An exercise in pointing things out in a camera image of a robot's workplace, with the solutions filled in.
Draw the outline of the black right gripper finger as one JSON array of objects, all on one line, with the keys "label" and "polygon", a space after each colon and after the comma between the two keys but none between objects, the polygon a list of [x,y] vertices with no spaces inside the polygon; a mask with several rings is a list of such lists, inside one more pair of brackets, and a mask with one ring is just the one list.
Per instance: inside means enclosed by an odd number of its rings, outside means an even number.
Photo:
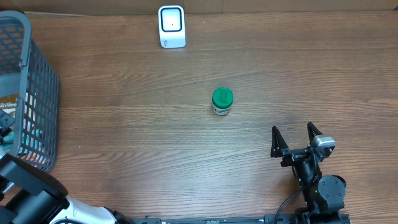
[{"label": "black right gripper finger", "polygon": [[307,124],[307,131],[310,145],[320,145],[323,133],[319,131],[311,121]]},{"label": "black right gripper finger", "polygon": [[272,127],[272,146],[271,157],[277,158],[284,155],[284,151],[288,151],[289,147],[282,137],[277,126]]}]

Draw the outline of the green lid seasoning jar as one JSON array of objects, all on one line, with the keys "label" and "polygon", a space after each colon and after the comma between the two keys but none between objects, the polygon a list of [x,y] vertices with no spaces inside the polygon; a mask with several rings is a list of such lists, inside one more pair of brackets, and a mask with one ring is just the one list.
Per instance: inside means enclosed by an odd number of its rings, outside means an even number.
[{"label": "green lid seasoning jar", "polygon": [[220,116],[227,115],[231,111],[233,101],[233,92],[229,88],[217,88],[211,98],[212,111]]}]

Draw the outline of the teal wet wipes pack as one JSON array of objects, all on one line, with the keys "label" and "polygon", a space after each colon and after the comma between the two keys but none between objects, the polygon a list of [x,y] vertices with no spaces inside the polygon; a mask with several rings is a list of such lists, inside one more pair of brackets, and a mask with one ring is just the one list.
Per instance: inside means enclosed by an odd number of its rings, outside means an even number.
[{"label": "teal wet wipes pack", "polygon": [[1,133],[1,145],[12,146],[14,144],[15,132],[10,129],[4,133]]}]

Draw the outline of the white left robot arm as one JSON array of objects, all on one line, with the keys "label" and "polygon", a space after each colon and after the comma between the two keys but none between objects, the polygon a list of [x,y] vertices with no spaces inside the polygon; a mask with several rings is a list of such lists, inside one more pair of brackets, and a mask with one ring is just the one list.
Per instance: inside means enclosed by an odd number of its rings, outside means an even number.
[{"label": "white left robot arm", "polygon": [[1,195],[13,186],[20,190],[1,206],[1,223],[131,223],[117,210],[71,198],[47,172],[55,164],[57,132],[39,121],[32,111],[16,111],[16,153],[1,153]]}]

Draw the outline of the beige brown snack bag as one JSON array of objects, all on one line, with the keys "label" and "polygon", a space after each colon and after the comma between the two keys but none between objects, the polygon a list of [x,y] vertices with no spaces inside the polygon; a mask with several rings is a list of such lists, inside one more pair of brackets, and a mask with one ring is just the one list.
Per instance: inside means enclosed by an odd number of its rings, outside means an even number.
[{"label": "beige brown snack bag", "polygon": [[1,98],[1,110],[9,113],[14,118],[16,117],[16,107],[18,94],[7,95]]}]

